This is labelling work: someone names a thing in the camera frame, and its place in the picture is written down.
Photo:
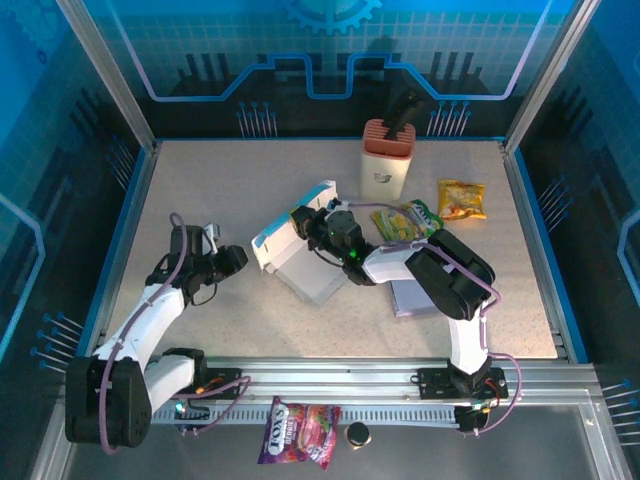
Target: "orange lid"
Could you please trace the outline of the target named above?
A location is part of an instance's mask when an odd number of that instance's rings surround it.
[[[404,130],[397,134],[396,140],[385,140],[389,129],[382,126],[382,119],[369,120],[362,136],[363,153],[374,157],[393,158],[395,160],[411,160],[416,144],[416,129],[407,123]]]

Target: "blue wall panel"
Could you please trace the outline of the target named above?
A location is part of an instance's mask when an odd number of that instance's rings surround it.
[[[139,147],[54,0],[0,2],[0,63],[0,455],[23,479],[73,354],[45,318],[84,323]]]
[[[236,121],[244,118],[239,102],[251,101],[277,111],[280,135],[359,135],[409,87],[427,100],[414,122],[420,134],[432,112],[440,118],[439,102],[448,111],[455,101],[467,122],[441,135],[496,136],[506,133],[572,5],[93,0],[89,9],[161,137],[253,136],[255,128],[243,132]],[[471,102],[464,112],[463,101]],[[190,121],[199,116],[204,123]]]
[[[592,361],[640,341],[637,2],[603,0],[522,151]]]

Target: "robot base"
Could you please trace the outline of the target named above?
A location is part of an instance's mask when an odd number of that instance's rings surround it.
[[[193,383],[187,388],[180,390],[176,395],[198,393],[198,389],[214,390],[237,380],[242,376],[242,370],[239,368],[209,368],[207,367],[207,359],[202,350],[193,348],[170,348],[162,354],[166,355],[183,355],[193,358],[195,363],[195,374]],[[235,400],[240,395],[240,386],[229,388],[217,395],[207,397],[208,400]]]
[[[465,393],[451,380],[449,368],[421,368],[411,377],[411,383],[420,390],[421,400],[491,400],[496,398],[493,389],[485,383],[491,380],[501,399],[509,398],[509,390],[501,368],[490,368],[483,381],[470,393]]]

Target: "gear logo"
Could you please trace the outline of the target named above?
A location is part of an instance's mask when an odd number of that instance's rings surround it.
[[[362,20],[371,19],[371,11],[381,7],[380,0],[284,0],[289,20],[297,20],[301,28],[313,33],[324,30],[347,33],[348,27],[359,28]]]
[[[60,30],[60,11],[55,0],[0,0],[0,12],[12,14],[39,48],[55,40]]]

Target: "green snack bag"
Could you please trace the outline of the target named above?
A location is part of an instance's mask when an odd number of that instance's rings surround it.
[[[444,227],[442,219],[431,213],[429,207],[422,200],[412,200],[398,208],[407,212],[411,220],[391,208],[385,208],[371,214],[371,218],[387,242],[426,238]]]

